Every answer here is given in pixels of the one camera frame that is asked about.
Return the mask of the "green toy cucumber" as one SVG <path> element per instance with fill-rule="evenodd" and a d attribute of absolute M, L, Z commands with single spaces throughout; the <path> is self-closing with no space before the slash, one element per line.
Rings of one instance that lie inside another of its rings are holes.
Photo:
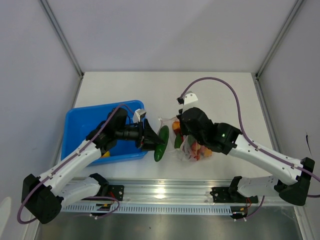
<path fill-rule="evenodd" d="M 168 146 L 169 135 L 169 127 L 167 125 L 162 126 L 158 132 L 158 136 L 162 140 L 162 142 L 157 144 L 154 150 L 154 160 L 156 162 L 159 162 L 165 154 L 166 148 Z"/>

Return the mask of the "right aluminium frame post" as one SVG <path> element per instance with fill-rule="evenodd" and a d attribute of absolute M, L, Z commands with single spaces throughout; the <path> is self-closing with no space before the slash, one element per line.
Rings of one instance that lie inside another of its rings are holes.
<path fill-rule="evenodd" d="M 298 17 L 300 11 L 302 10 L 306 0 L 295 0 L 293 7 L 290 9 L 289 13 L 287 14 L 283 24 L 281 25 L 278 33 L 276 34 L 270 48 L 268 49 L 263 61 L 259 65 L 257 72 L 255 73 L 255 77 L 257 80 L 261 78 L 264 71 L 266 70 L 267 66 L 273 59 L 274 55 L 276 54 L 278 48 L 281 46 L 283 40 L 285 39 L 287 33 L 289 32 L 290 28 L 294 24 L 296 18 Z"/>

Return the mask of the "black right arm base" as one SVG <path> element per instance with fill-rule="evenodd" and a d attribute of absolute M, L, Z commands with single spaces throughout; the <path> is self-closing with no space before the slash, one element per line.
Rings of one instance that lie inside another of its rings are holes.
<path fill-rule="evenodd" d="M 210 195 L 212 196 L 214 203 L 257 204 L 259 202 L 257 196 L 245 197 L 231 187 L 213 187 L 210 191 Z"/>

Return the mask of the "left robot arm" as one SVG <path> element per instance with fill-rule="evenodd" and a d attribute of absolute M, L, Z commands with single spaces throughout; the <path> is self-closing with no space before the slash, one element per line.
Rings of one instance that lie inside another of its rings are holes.
<path fill-rule="evenodd" d="M 29 174 L 22 184 L 21 206 L 17 221 L 30 224 L 33 219 L 21 218 L 26 208 L 42 224 L 51 222 L 62 208 L 80 200 L 99 200 L 119 203 L 109 190 L 109 182 L 98 173 L 85 180 L 70 185 L 74 176 L 85 167 L 102 157 L 116 146 L 119 140 L 134 141 L 135 147 L 142 151 L 154 151 L 165 141 L 152 129 L 145 118 L 145 110 L 138 109 L 138 121 L 127 124 L 131 109 L 126 104 L 115 107 L 105 121 L 102 121 L 82 141 L 82 143 L 60 163 L 39 176 Z"/>

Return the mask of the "left aluminium frame post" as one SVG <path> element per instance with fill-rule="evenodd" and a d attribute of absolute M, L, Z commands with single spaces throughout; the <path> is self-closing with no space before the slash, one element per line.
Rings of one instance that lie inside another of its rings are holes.
<path fill-rule="evenodd" d="M 55 32 L 66 56 L 70 60 L 75 72 L 77 75 L 82 78 L 84 75 L 84 72 L 82 71 L 80 64 L 74 54 L 74 51 L 72 50 L 63 29 L 61 28 L 57 17 L 55 16 L 54 11 L 52 10 L 50 3 L 48 0 L 38 0 L 38 3 L 40 4 L 44 14 L 46 15 L 48 22 L 50 23 L 53 31 Z"/>

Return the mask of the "yellow toy pepper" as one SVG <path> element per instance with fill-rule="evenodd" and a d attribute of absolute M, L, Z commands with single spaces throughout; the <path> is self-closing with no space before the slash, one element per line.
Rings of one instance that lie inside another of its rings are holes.
<path fill-rule="evenodd" d="M 111 156 L 110 151 L 106 151 L 101 158 L 109 158 Z"/>

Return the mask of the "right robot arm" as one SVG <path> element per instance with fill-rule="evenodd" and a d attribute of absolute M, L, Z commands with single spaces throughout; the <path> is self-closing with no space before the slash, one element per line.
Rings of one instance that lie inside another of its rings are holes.
<path fill-rule="evenodd" d="M 235 176 L 228 187 L 213 187 L 215 203 L 258 202 L 259 197 L 280 197 L 285 202 L 304 206 L 308 198 L 315 161 L 296 159 L 270 150 L 228 123 L 213 123 L 199 108 L 180 109 L 177 118 L 182 134 L 193 137 L 212 152 L 245 160 L 270 173 L 266 177 Z"/>

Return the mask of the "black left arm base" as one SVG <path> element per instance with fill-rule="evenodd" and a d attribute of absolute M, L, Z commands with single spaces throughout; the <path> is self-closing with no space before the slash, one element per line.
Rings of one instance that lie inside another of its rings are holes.
<path fill-rule="evenodd" d="M 102 186 L 96 194 L 97 197 L 111 197 L 118 201 L 122 201 L 124 197 L 125 186 L 124 185 L 106 185 Z"/>

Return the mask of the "red toy strawberry bunch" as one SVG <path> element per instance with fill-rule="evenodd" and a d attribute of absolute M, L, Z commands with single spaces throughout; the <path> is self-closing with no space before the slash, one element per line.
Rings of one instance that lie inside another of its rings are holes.
<path fill-rule="evenodd" d="M 185 136 L 181 133 L 175 137 L 174 149 L 177 157 L 182 161 L 196 162 L 210 158 L 213 155 L 212 150 L 200 145 L 193 136 Z"/>

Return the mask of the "aluminium mounting rail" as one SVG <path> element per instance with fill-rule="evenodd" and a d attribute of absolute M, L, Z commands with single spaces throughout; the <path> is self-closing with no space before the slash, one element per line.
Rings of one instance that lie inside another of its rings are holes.
<path fill-rule="evenodd" d="M 213 187 L 227 187 L 229 180 L 168 180 L 108 178 L 111 185 L 123 185 L 123 204 L 212 205 Z"/>

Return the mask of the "aluminium frame post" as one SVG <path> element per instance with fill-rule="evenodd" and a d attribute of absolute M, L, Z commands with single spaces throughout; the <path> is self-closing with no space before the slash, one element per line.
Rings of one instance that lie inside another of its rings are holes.
<path fill-rule="evenodd" d="M 72 50 L 63 29 L 61 28 L 57 17 L 55 16 L 54 11 L 52 10 L 50 3 L 48 0 L 38 0 L 38 3 L 40 4 L 44 14 L 46 15 L 48 22 L 50 23 L 53 31 L 55 32 L 66 56 L 70 60 L 75 72 L 77 75 L 82 78 L 84 75 L 84 72 L 82 71 L 80 64 L 74 54 L 74 51 Z"/>
<path fill-rule="evenodd" d="M 300 11 L 302 10 L 306 0 L 295 0 L 293 7 L 290 9 L 289 13 L 287 14 L 283 24 L 281 25 L 278 33 L 276 34 L 270 48 L 268 49 L 263 61 L 259 65 L 257 72 L 255 73 L 255 77 L 257 80 L 261 78 L 264 71 L 266 70 L 267 66 L 273 59 L 274 55 L 276 54 L 278 48 L 281 46 L 283 40 L 285 39 L 287 33 L 289 32 L 290 28 L 294 24 L 296 18 L 298 17 Z"/>

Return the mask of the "blue plastic bin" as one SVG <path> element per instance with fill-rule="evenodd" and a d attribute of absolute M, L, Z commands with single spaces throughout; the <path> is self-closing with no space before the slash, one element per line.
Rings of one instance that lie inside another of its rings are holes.
<path fill-rule="evenodd" d="M 68 111 L 65 116 L 60 159 L 64 160 L 70 153 L 72 153 L 101 121 L 105 121 L 108 118 L 108 114 L 111 110 L 120 104 L 120 102 L 116 102 L 78 107 Z M 109 152 L 109 157 L 99 158 L 90 165 L 95 166 L 139 160 L 144 158 L 147 154 L 146 151 L 137 149 L 133 141 L 125 140 L 119 140 L 116 146 Z"/>

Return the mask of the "orange toy meat slice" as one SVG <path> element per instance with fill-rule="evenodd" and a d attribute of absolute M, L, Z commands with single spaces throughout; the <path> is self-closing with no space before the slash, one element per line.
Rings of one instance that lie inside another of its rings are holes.
<path fill-rule="evenodd" d="M 181 133 L 181 126 L 178 120 L 172 123 L 172 130 L 175 133 L 175 135 L 178 135 Z"/>

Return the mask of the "clear zip top bag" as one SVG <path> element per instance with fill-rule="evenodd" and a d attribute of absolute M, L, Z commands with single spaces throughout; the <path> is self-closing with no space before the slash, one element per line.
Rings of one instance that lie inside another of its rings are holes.
<path fill-rule="evenodd" d="M 180 121 L 177 117 L 160 117 L 159 121 L 159 135 L 161 135 L 163 130 L 168 129 L 164 137 L 164 140 L 167 140 L 167 145 L 164 149 L 163 158 L 174 157 L 181 161 L 196 162 L 213 156 L 212 150 L 200 145 L 191 135 L 185 135 L 182 133 Z"/>

